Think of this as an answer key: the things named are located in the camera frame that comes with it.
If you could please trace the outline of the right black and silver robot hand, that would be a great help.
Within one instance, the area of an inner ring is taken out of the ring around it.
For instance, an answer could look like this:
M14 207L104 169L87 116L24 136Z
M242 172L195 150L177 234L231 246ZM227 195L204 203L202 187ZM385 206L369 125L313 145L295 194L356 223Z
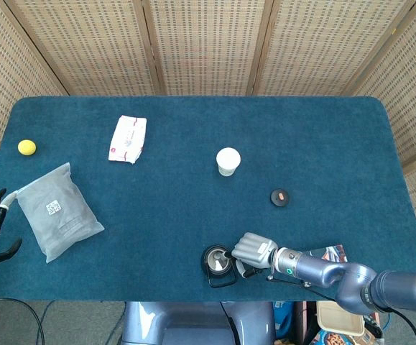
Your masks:
M234 269L244 279L270 270L267 280L272 280L277 250L277 243L271 239L246 232L232 251L223 253L223 257L233 262Z

